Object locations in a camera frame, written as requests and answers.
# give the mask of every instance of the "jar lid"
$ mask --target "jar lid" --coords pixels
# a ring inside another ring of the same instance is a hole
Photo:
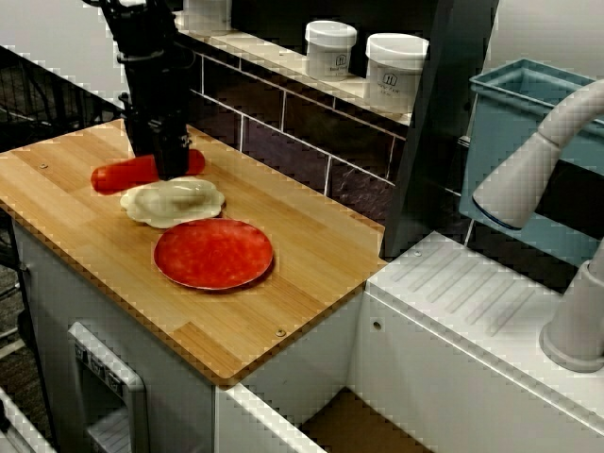
[[[357,30],[333,21],[314,21],[306,25],[306,41],[325,47],[352,47],[357,42]]]
[[[376,33],[367,40],[366,55],[373,61],[407,71],[421,71],[429,42],[400,33]]]

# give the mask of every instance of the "white wavy plate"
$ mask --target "white wavy plate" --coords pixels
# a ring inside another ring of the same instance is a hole
[[[132,220],[170,228],[220,214],[225,196],[211,182],[194,176],[158,181],[127,191],[120,204]]]

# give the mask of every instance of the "red pepper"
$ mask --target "red pepper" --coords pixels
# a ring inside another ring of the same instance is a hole
[[[190,149],[189,171],[186,176],[199,175],[205,166],[206,160],[203,154],[196,149]],[[92,172],[91,176],[92,186],[103,195],[127,191],[133,187],[156,181],[159,181],[159,175],[153,155],[99,167]]]

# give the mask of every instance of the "red plate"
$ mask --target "red plate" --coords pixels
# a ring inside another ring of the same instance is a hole
[[[176,283],[226,290],[260,277],[273,260],[273,246],[264,233],[244,222],[204,219],[163,233],[154,259]]]

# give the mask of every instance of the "floor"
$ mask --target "floor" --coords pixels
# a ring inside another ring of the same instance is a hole
[[[6,245],[6,219],[0,224],[0,242]],[[0,333],[15,329],[17,315],[24,309],[21,292],[15,287],[17,281],[14,271],[0,266],[0,294],[3,294],[0,296]],[[40,434],[52,444],[36,360],[18,332],[0,339],[0,387]]]

